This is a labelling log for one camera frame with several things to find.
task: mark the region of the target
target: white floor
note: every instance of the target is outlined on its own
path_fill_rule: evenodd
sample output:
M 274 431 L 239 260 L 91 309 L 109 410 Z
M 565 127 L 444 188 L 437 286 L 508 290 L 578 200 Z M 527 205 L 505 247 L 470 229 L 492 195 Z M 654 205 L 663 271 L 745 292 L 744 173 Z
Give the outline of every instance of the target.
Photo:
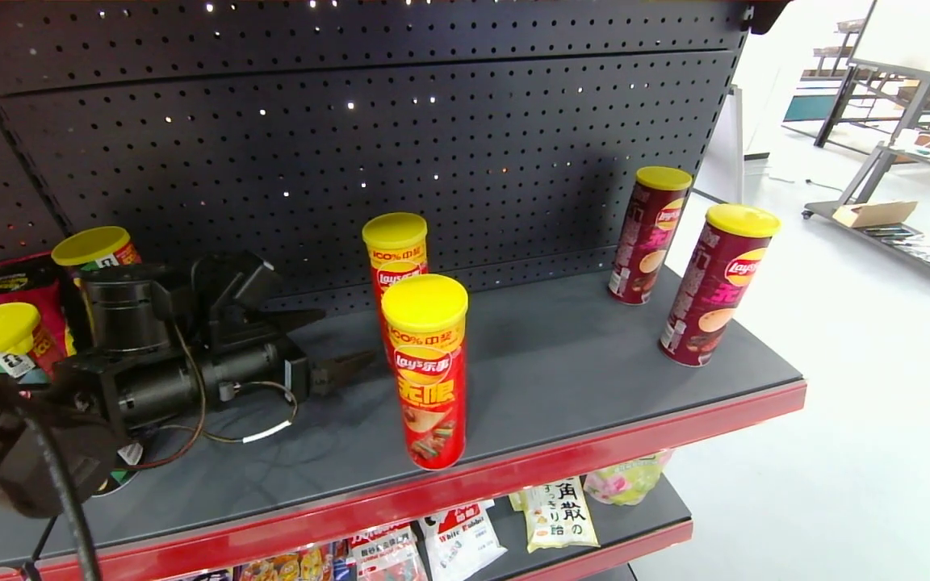
M 641 581 L 930 581 L 930 278 L 804 221 L 805 202 L 838 195 L 805 179 L 845 187 L 863 157 L 783 142 L 765 172 L 797 183 L 747 183 L 746 202 L 785 228 L 738 320 L 805 374 L 806 407 L 680 449 L 667 474 L 694 539 L 632 569 Z M 908 223 L 930 232 L 930 169 L 899 166 L 876 195 L 918 199 Z M 709 205 L 689 202 L 675 271 Z

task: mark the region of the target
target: cardboard box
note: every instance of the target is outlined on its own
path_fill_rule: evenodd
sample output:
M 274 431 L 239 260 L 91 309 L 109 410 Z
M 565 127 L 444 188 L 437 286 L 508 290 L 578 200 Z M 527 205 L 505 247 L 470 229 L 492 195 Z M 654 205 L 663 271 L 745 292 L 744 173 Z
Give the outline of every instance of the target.
M 850 203 L 835 210 L 834 218 L 849 228 L 901 224 L 914 213 L 916 202 Z

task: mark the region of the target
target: yellow snack package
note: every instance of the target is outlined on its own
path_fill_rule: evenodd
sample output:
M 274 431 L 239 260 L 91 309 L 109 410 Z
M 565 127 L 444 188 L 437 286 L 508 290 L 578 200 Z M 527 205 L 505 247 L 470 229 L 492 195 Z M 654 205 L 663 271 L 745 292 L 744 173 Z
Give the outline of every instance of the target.
M 509 494 L 509 502 L 512 503 L 512 510 L 515 512 L 523 512 L 526 510 L 526 491 L 520 490 L 519 492 L 513 492 Z
M 525 490 L 526 550 L 597 547 L 580 477 Z

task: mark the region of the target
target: white snack package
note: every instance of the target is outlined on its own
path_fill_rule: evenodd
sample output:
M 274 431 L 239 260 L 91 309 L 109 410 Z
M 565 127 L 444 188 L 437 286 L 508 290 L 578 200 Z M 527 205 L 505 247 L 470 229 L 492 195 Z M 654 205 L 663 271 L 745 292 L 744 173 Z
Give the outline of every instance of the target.
M 358 581 L 427 581 L 411 523 L 363 530 L 350 538 Z
M 484 500 L 418 520 L 432 581 L 465 581 L 507 552 L 487 516 L 493 505 Z
M 580 477 L 526 489 L 526 550 L 598 547 Z

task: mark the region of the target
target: red shelf edge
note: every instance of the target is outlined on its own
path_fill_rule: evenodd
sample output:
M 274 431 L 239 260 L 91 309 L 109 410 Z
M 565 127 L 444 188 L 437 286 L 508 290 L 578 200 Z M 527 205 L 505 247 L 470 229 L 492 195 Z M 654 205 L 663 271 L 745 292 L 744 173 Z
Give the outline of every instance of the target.
M 453 505 L 493 499 L 534 483 L 586 474 L 660 449 L 730 433 L 796 412 L 803 408 L 805 398 L 806 382 L 799 379 L 701 408 L 424 474 L 407 482 L 118 545 L 100 550 L 99 562 L 104 578 L 110 581 L 165 579 L 188 571 L 222 569 L 315 541 L 348 537 L 381 523 L 421 518 Z M 643 543 L 642 538 L 631 543 Z M 73 555 L 42 560 L 38 569 L 45 581 L 82 578 Z M 0 573 L 0 581 L 18 578 Z
M 629 541 L 598 549 L 578 558 L 566 560 L 558 565 L 546 566 L 539 571 L 531 571 L 517 577 L 525 581 L 561 581 L 562 579 L 586 579 L 592 575 L 608 571 L 613 567 L 625 565 L 636 558 L 642 558 L 656 551 L 690 541 L 694 534 L 694 523 L 688 519 L 658 529 Z

